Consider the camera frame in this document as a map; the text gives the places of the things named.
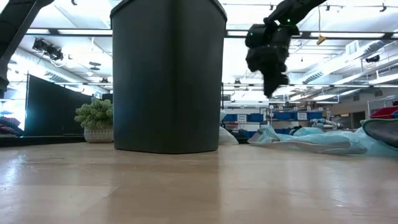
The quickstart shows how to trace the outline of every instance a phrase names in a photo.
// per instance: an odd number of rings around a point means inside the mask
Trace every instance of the air duct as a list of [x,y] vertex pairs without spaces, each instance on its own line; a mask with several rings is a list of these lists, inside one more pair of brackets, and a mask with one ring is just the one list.
[[335,71],[341,70],[342,68],[345,68],[347,66],[349,66],[349,61],[355,60],[357,58],[360,59],[364,59],[368,56],[370,56],[371,54],[373,54],[374,52],[377,52],[378,50],[380,50],[381,48],[393,43],[393,40],[375,40],[372,41],[368,44],[366,44],[364,47],[361,47],[360,49],[358,49],[357,51],[355,51],[354,53],[350,53],[349,50],[352,49],[352,47],[350,46],[351,44],[347,45],[347,51],[344,55],[331,59],[330,61],[324,63],[323,65],[320,65],[319,67],[317,67],[316,69],[307,72],[304,75],[304,81],[303,84],[308,84],[320,77],[323,77],[325,75],[329,75]]
[[[22,50],[18,48],[14,55],[12,56],[13,60],[17,61],[18,63],[21,63],[25,65],[28,68],[34,68],[34,67],[40,67],[42,68],[45,72],[44,73],[52,73],[56,75],[59,78],[62,78],[68,82],[80,82],[80,83],[86,83],[88,80],[85,80],[82,77],[79,77],[78,75],[75,75],[63,68],[58,68],[54,65],[52,65],[50,62],[43,60],[42,58],[32,55],[25,50]],[[109,93],[108,90],[105,90],[104,88],[101,88],[100,86],[88,86],[88,88],[92,88],[94,92],[98,93]]]

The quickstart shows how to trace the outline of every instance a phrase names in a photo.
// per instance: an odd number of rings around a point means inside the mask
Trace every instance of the wooden floor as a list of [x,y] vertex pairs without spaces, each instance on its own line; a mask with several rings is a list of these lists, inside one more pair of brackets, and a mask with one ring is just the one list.
[[398,160],[248,145],[187,155],[3,148],[0,223],[397,224]]

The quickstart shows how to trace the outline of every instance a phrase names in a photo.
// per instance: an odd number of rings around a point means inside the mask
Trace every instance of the ceiling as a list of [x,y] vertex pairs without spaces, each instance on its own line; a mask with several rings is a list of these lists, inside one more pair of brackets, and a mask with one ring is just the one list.
[[[53,4],[40,11],[31,27],[109,29],[109,13],[119,2],[120,0],[80,0],[78,5],[74,6],[69,0],[55,0]],[[222,0],[220,2],[228,15],[227,29],[248,29],[253,23],[261,23],[262,19],[272,12],[271,4],[276,5],[280,1]],[[379,12],[382,4],[387,6],[387,10]],[[0,3],[0,9],[4,7],[3,5],[3,2]],[[329,0],[319,10],[314,9],[298,24],[298,27],[300,30],[315,32],[318,32],[319,27],[322,31],[392,32],[398,30],[397,18],[398,1],[395,0]],[[20,48],[41,58],[42,53],[32,50],[35,38],[25,36]],[[111,37],[45,36],[42,38],[62,48],[65,59],[62,62],[56,62],[56,65],[63,71],[88,82],[99,82],[102,78],[112,81]],[[309,71],[345,53],[346,45],[351,42],[352,40],[326,40],[321,45],[317,45],[316,40],[293,40],[289,50],[290,57],[286,62],[290,80],[301,81]],[[225,39],[223,59],[225,83],[233,83],[237,78],[243,80],[243,83],[262,83],[260,73],[251,73],[247,69],[244,60],[246,53],[244,39]],[[41,60],[49,62],[47,57],[42,57]],[[100,63],[100,70],[91,71],[90,62]],[[358,62],[352,63],[349,68],[335,71],[333,73],[336,75],[335,81],[360,70],[361,64]],[[330,82],[330,79],[325,79],[323,82]]]

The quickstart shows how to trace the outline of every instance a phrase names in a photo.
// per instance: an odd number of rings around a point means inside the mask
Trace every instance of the light blue fabric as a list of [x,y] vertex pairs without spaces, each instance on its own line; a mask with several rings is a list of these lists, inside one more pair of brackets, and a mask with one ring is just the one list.
[[386,151],[392,147],[366,135],[362,128],[351,131],[329,131],[324,133],[318,128],[300,128],[294,136],[277,134],[265,125],[249,141],[250,144],[281,149],[295,149],[324,154],[364,154],[368,151]]

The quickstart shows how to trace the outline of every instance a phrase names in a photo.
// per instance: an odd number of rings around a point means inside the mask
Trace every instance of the black partition wall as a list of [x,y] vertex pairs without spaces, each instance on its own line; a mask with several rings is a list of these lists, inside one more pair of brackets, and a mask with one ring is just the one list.
[[25,136],[82,135],[74,117],[84,103],[91,103],[91,97],[29,75]]

